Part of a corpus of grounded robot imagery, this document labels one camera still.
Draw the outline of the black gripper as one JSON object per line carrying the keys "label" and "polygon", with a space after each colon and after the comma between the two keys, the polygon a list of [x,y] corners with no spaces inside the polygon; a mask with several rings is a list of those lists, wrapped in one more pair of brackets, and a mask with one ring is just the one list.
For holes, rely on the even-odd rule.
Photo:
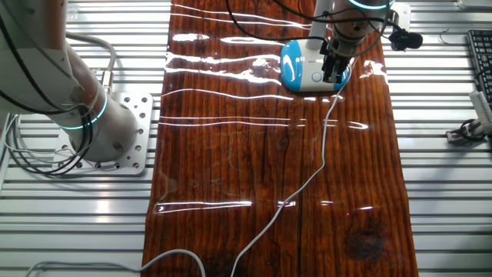
{"label": "black gripper", "polygon": [[333,73],[333,83],[341,83],[344,77],[344,72],[347,68],[345,63],[349,63],[351,57],[348,56],[350,48],[344,48],[346,44],[338,38],[330,37],[326,38],[322,44],[319,53],[325,57],[330,57],[336,63],[324,62],[322,70],[324,72],[323,82],[331,82],[331,76]]}

